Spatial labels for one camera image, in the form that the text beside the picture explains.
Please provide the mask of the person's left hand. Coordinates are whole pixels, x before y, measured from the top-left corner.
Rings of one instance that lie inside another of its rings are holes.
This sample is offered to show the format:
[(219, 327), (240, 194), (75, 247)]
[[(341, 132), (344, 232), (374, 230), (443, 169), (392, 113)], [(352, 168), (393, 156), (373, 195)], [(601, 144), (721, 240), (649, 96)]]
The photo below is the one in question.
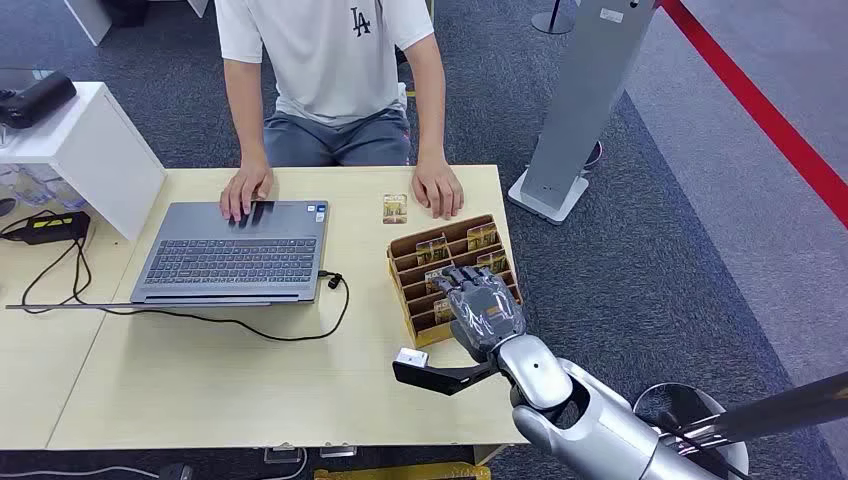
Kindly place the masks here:
[(451, 219), (464, 206), (461, 183), (443, 158), (419, 161), (411, 186), (418, 203), (428, 209), (433, 218)]

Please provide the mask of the person's right hand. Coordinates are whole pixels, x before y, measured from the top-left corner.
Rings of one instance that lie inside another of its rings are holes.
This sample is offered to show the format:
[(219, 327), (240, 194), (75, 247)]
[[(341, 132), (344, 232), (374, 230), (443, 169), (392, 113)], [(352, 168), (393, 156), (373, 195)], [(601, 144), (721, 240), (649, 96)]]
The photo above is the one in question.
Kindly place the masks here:
[(265, 160), (243, 161), (220, 195), (219, 208), (226, 220), (240, 221), (251, 212), (254, 200), (269, 198), (274, 175)]

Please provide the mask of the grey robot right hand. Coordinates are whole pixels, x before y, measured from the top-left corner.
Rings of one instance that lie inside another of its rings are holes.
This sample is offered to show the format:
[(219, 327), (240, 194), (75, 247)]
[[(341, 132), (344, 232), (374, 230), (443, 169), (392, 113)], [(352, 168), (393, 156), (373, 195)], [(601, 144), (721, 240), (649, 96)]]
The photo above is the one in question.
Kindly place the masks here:
[(454, 338), (478, 363), (527, 331), (522, 307), (503, 279), (486, 267), (445, 267), (432, 279), (448, 300)]

